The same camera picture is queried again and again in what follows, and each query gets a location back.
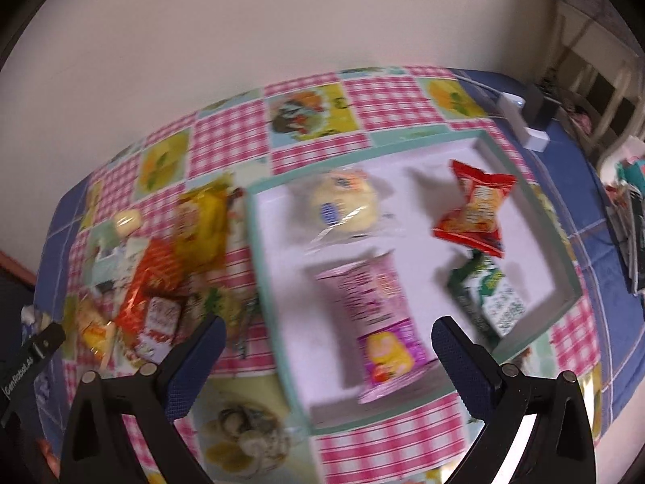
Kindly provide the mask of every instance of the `red candy wrapper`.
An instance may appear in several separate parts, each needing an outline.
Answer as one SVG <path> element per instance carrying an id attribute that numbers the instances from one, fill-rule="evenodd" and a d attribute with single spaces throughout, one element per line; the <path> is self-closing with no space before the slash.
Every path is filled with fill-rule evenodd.
<path id="1" fill-rule="evenodd" d="M 150 239 L 132 277 L 125 299 L 114 319 L 124 332 L 138 335 L 144 327 L 148 304 L 152 298 L 147 289 L 173 292 L 183 273 L 172 248 L 163 240 Z"/>
<path id="2" fill-rule="evenodd" d="M 456 160 L 450 161 L 466 205 L 450 211 L 433 229 L 434 236 L 503 258 L 497 211 L 517 182 L 512 175 L 488 173 Z"/>

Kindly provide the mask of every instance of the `white power adapter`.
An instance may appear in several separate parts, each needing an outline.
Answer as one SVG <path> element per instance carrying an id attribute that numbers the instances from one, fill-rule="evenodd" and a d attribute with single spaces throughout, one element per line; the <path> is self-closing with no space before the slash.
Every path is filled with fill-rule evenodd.
<path id="1" fill-rule="evenodd" d="M 531 129 L 522 117 L 524 99 L 511 93 L 502 93 L 497 100 L 497 106 L 504 113 L 506 120 L 511 124 L 515 137 L 520 140 L 522 147 L 531 151 L 543 152 L 549 144 L 550 138 L 545 131 Z"/>

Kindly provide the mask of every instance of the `tray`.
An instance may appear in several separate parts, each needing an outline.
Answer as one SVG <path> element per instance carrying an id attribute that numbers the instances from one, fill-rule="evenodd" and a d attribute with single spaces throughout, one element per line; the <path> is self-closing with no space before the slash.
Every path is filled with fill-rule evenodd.
<path id="1" fill-rule="evenodd" d="M 463 205 L 448 167 L 450 159 L 518 177 L 499 211 L 506 256 L 498 263 L 528 313 L 493 351 L 495 359 L 501 363 L 522 352 L 582 295 L 575 269 L 546 211 L 483 129 L 355 151 L 251 186 L 247 194 L 249 238 L 262 311 L 286 396 L 311 434 L 370 424 L 454 390 L 436 362 L 420 381 L 372 403 L 359 404 L 362 364 L 352 323 L 314 279 L 330 267 L 394 249 L 412 318 L 428 351 L 434 355 L 430 330 L 443 315 L 451 315 L 478 341 L 476 329 L 446 290 L 451 269 L 463 265 L 470 252 L 431 234 L 440 216 Z M 289 182 L 355 163 L 391 189 L 383 210 L 397 215 L 404 235 L 375 236 L 307 252 L 307 242 L 296 230 L 302 210 Z"/>

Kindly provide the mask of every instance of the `blue gripper pad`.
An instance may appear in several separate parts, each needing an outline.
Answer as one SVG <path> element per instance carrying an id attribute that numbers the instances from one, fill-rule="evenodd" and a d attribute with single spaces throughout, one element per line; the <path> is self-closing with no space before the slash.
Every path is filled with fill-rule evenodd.
<path id="1" fill-rule="evenodd" d="M 432 347 L 463 400 L 468 413 L 488 422 L 495 410 L 495 389 L 467 351 L 475 346 L 451 317 L 441 317 L 432 326 Z M 494 367 L 497 363 L 490 357 Z"/>
<path id="2" fill-rule="evenodd" d="M 168 420 L 173 421 L 188 414 L 226 343 L 225 323 L 217 318 L 188 352 L 169 381 L 165 409 Z"/>

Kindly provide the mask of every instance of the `green snack bag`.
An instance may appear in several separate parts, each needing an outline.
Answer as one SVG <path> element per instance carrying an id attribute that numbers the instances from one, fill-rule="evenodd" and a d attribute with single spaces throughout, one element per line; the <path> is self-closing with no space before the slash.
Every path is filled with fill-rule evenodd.
<path id="1" fill-rule="evenodd" d="M 447 288 L 491 348 L 526 312 L 504 273 L 481 252 L 473 253 L 464 266 L 453 269 Z"/>

